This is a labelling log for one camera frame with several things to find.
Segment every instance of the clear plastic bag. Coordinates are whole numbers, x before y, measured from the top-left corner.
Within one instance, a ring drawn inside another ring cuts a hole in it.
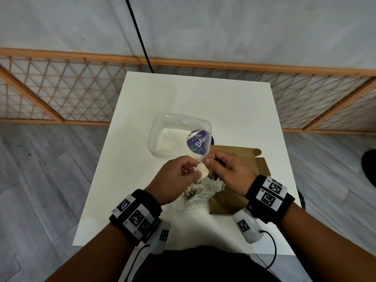
[[[224,188],[224,183],[217,179],[211,180],[209,177],[205,177],[198,182],[201,186],[200,188],[196,185],[198,189],[193,195],[189,198],[186,195],[181,194],[174,202],[173,207],[178,211],[187,211],[191,209],[198,208],[206,203],[215,193],[222,191]]]

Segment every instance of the brown cardboard box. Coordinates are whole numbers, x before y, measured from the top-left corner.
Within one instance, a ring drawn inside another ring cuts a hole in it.
[[[224,150],[235,153],[258,175],[270,176],[265,158],[256,157],[261,155],[258,148],[235,147],[235,146],[210,146],[210,151]],[[247,206],[248,200],[231,189],[225,187],[223,191],[216,193],[209,200],[209,213],[216,215],[232,215]]]

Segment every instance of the gray wall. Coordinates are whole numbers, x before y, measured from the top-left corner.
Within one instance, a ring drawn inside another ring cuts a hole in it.
[[[376,0],[130,0],[151,57],[376,69]],[[1,0],[0,47],[142,56],[124,0]]]

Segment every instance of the white table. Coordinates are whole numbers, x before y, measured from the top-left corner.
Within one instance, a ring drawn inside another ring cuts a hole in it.
[[[260,148],[271,176],[287,186],[299,204],[287,150],[269,83],[180,75],[128,72],[73,241],[83,246],[109,223],[114,207],[135,189],[144,189],[165,159],[147,148],[154,118],[180,113],[208,120],[217,145]],[[207,208],[187,212],[163,207],[172,224],[166,249],[213,245],[243,253],[273,254],[269,236],[248,244],[231,216],[209,215]],[[271,223],[278,254],[294,255]]]

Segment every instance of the clear plastic container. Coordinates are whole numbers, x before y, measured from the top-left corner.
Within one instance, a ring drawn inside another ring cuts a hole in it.
[[[189,155],[201,160],[209,153],[211,124],[204,119],[160,114],[154,119],[147,141],[153,156]]]

